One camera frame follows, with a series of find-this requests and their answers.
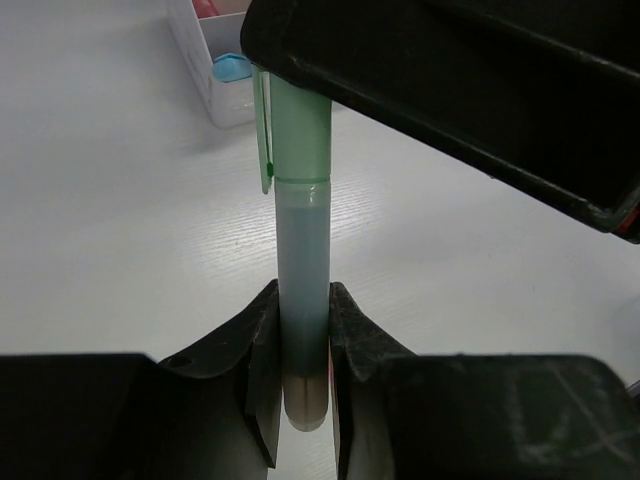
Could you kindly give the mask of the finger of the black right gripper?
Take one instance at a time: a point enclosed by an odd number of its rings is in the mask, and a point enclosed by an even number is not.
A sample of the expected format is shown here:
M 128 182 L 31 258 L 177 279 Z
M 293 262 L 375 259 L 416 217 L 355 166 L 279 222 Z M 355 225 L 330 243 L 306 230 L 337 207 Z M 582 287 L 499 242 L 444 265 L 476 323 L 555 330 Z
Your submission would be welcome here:
M 635 1 L 254 1 L 248 58 L 639 240 Z

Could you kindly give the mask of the green highlighter cap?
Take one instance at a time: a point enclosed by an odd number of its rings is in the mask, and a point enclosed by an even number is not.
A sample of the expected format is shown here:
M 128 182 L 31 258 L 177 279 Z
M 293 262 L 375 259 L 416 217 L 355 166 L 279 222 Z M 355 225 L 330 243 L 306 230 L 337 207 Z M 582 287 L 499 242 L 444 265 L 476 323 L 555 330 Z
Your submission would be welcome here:
M 252 85 L 261 189 L 328 182 L 332 102 L 254 65 Z

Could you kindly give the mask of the blue highlighter cap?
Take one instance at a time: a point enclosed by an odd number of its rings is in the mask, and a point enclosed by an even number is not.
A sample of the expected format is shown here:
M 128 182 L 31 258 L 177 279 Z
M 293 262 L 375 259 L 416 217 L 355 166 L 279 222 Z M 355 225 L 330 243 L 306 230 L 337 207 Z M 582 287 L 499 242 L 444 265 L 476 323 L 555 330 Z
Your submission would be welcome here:
M 249 60 L 244 55 L 225 53 L 213 60 L 211 73 L 219 82 L 232 83 L 250 78 L 252 69 Z

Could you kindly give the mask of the green highlighter pen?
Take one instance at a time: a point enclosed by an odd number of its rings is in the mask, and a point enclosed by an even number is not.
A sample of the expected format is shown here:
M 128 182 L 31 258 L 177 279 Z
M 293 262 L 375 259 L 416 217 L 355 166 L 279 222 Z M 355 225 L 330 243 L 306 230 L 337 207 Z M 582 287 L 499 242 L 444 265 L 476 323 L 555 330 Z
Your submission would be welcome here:
M 328 411 L 330 183 L 278 181 L 275 208 L 284 406 L 310 432 Z

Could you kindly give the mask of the pink highlighter pen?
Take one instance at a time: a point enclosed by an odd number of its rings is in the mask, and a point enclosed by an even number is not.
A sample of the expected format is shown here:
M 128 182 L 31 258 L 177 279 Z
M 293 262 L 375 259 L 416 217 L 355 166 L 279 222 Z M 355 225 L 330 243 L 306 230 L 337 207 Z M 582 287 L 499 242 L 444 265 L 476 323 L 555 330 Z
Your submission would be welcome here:
M 212 18 L 219 15 L 213 0 L 193 0 L 192 6 L 199 19 Z

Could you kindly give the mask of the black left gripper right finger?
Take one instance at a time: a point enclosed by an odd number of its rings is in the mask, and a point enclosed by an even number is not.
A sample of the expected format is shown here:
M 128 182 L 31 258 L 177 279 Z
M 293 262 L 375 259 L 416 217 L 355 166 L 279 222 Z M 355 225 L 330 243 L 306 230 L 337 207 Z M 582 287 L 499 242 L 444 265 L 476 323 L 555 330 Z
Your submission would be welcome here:
M 635 479 L 639 400 L 585 355 L 419 355 L 330 290 L 341 479 Z

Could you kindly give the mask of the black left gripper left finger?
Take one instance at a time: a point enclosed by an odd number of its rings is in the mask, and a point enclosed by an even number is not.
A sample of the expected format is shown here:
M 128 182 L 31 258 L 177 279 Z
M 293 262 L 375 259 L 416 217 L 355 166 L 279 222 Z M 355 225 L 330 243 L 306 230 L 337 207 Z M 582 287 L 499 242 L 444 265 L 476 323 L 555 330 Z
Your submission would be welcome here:
M 263 479 L 275 466 L 278 286 L 156 362 L 143 354 L 1 359 L 5 479 Z

